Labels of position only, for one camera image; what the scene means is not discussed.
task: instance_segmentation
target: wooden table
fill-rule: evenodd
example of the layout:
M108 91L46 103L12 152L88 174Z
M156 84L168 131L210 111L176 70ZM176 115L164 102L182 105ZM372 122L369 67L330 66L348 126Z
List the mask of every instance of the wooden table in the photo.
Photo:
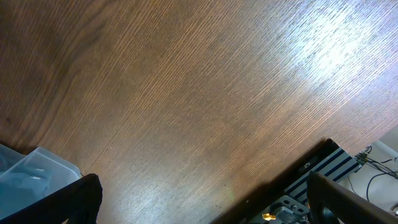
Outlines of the wooden table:
M321 138L398 124L396 1L1 1L0 139L99 175L98 223L208 223Z

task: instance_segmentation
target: brown wood tabletop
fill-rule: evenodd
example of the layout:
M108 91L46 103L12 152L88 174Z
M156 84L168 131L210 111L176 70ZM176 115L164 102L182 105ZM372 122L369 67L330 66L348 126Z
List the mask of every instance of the brown wood tabletop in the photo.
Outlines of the brown wood tabletop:
M0 140L98 174L98 223L209 223L319 139L398 124L394 0L3 0L0 23Z

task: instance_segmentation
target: clear plastic box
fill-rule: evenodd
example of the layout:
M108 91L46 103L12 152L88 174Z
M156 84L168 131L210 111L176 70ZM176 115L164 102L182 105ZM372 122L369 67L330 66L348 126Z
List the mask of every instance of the clear plastic box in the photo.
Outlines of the clear plastic box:
M79 178L79 168L41 147L24 156L0 145L0 220Z

